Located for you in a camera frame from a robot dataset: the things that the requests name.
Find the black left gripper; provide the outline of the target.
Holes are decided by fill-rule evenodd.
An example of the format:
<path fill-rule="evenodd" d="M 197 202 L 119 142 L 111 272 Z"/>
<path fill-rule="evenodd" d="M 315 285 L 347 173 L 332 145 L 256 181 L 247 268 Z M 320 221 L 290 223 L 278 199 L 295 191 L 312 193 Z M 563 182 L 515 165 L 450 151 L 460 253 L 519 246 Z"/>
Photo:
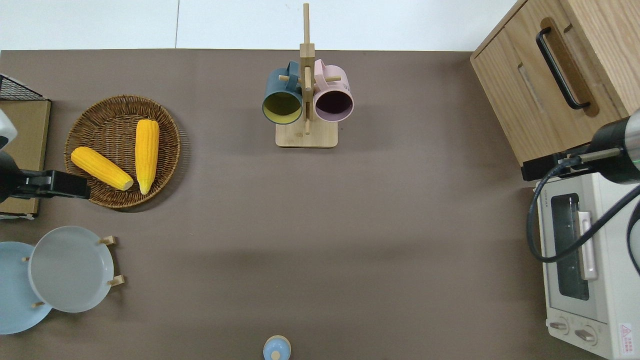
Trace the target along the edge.
<path fill-rule="evenodd" d="M 90 199 L 86 178 L 58 170 L 25 170 L 22 173 L 13 157 L 1 150 L 0 202 L 11 198 L 19 187 L 21 199 Z"/>

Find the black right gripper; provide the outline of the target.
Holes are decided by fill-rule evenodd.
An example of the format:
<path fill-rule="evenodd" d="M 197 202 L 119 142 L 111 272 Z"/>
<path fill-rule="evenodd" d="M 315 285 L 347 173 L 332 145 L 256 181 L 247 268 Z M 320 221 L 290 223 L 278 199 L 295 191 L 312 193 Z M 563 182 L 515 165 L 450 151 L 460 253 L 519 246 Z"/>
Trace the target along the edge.
<path fill-rule="evenodd" d="M 541 180 L 562 159 L 587 153 L 589 146 L 574 146 L 561 152 L 524 161 L 521 175 L 524 181 Z M 597 159 L 592 167 L 598 173 L 618 184 L 633 184 L 640 181 L 640 117 L 627 116 L 599 128 L 590 142 L 590 152 L 618 150 L 610 157 Z M 589 165 L 577 165 L 560 171 L 557 177 L 573 178 L 594 173 Z"/>

